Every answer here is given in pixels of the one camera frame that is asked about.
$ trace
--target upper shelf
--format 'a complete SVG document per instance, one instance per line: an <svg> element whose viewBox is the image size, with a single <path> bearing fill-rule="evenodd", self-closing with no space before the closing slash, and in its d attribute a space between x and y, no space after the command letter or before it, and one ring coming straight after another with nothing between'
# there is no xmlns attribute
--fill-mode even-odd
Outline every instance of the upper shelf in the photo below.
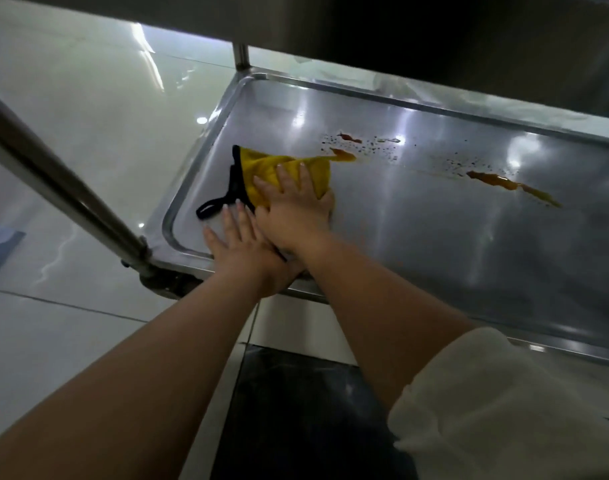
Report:
<svg viewBox="0 0 609 480"><path fill-rule="evenodd" d="M609 117L603 0L29 0Z"/></svg>

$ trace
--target hand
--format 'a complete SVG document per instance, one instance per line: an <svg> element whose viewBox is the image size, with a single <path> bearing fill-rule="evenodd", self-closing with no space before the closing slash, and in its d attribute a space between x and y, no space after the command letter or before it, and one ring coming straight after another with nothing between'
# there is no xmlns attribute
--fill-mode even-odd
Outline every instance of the hand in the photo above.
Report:
<svg viewBox="0 0 609 480"><path fill-rule="evenodd" d="M262 235L256 219L238 200L236 201L239 225L225 205L221 215L225 228L225 244L209 226L203 234L207 247L214 255L216 273L243 275L256 280L259 298L272 296L284 290L305 269L298 260L285 262L274 246Z"/></svg>
<svg viewBox="0 0 609 480"><path fill-rule="evenodd" d="M277 245L298 254L302 243L320 233L329 232L329 214L333 209L333 192L329 190L318 200L309 170L300 164L300 188L281 165L276 167L281 192L259 177L253 177L258 190L271 202L269 210L256 209L262 232Z"/></svg>

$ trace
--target stainless steel tray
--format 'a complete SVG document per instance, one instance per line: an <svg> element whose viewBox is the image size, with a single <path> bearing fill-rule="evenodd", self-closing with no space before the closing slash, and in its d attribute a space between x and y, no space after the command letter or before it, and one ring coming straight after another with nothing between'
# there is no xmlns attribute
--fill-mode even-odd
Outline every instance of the stainless steel tray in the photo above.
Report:
<svg viewBox="0 0 609 480"><path fill-rule="evenodd" d="M608 139L252 68L236 75L147 223L158 266L211 272L195 210L225 194L234 144L294 157L354 153L356 162L332 163L335 232L514 338L609 360ZM220 217L212 226L220 231ZM311 280L289 292L324 301Z"/></svg>

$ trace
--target metal pole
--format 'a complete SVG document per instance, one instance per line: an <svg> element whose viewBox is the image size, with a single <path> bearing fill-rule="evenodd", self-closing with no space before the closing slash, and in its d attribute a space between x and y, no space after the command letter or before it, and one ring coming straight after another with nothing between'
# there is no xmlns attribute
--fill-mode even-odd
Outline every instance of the metal pole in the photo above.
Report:
<svg viewBox="0 0 609 480"><path fill-rule="evenodd" d="M134 268L153 276L149 249L116 214L0 100L0 164Z"/></svg>
<svg viewBox="0 0 609 480"><path fill-rule="evenodd" d="M234 46L234 62L236 62L236 70L246 70L252 65L249 63L249 46L244 43L235 43Z"/></svg>

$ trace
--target brown sauce spill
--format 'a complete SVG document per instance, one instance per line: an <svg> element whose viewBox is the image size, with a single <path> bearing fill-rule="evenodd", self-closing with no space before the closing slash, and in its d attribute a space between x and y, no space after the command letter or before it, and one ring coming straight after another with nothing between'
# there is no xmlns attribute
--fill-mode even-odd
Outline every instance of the brown sauce spill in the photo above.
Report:
<svg viewBox="0 0 609 480"><path fill-rule="evenodd" d="M353 153L346 152L345 150L341 150L340 148L331 148L334 157L327 157L329 160L335 162L354 162L356 161L356 155Z"/></svg>
<svg viewBox="0 0 609 480"><path fill-rule="evenodd" d="M338 136L340 136L342 139L344 139L346 141L353 141L354 143L362 143L361 139L351 137L351 135L348 135L348 134L340 133Z"/></svg>
<svg viewBox="0 0 609 480"><path fill-rule="evenodd" d="M517 190L518 188L520 188L526 193L531 194L534 197L543 200L547 203L550 203L554 207L562 207L562 204L556 202L553 197L551 197L551 195L549 195L547 192L542 192L541 190L534 189L533 187L529 187L529 185L514 182L513 180L509 180L506 177L501 177L495 173L478 173L477 171L468 171L466 174L469 176L469 178L474 178L489 185L499 185L507 190Z"/></svg>

